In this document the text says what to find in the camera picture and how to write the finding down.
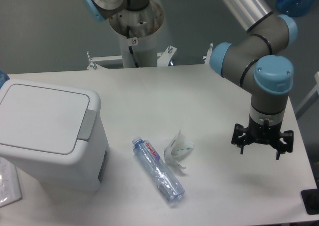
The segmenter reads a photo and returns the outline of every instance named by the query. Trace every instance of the gray wall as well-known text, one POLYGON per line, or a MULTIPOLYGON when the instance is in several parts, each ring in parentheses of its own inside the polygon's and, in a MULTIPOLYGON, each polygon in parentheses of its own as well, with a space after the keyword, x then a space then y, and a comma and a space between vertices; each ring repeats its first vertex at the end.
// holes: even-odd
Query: gray wall
MULTIPOLYGON (((239 43, 245 31, 221 0, 155 0, 165 12, 158 52, 178 48, 176 63, 201 63, 210 42, 239 43)), ((277 12, 275 0, 266 2, 277 12)), ((295 66, 291 93, 296 107, 315 85, 319 71, 319 0, 312 11, 295 18, 296 42, 282 55, 295 66)), ((108 22, 96 23, 82 0, 0 0, 0 69, 13 73, 84 70, 91 56, 119 55, 108 22)), ((318 103, 299 121, 310 157, 319 161, 318 103)))

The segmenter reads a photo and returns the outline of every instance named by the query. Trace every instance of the white tabletop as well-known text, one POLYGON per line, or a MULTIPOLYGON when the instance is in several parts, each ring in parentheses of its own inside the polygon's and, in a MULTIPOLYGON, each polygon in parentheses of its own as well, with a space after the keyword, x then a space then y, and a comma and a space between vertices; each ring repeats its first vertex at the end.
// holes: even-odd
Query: white tabletop
POLYGON ((111 147, 101 189, 84 193, 40 184, 19 170, 23 200, 0 209, 2 226, 243 226, 318 220, 300 191, 316 187, 291 103, 282 131, 294 130, 294 151, 276 161, 271 146, 230 143, 234 124, 248 124, 250 94, 207 65, 11 75, 88 88, 102 99, 111 147), (185 197, 174 208, 133 154, 136 136, 163 156, 182 133, 195 143, 176 176, 185 197))

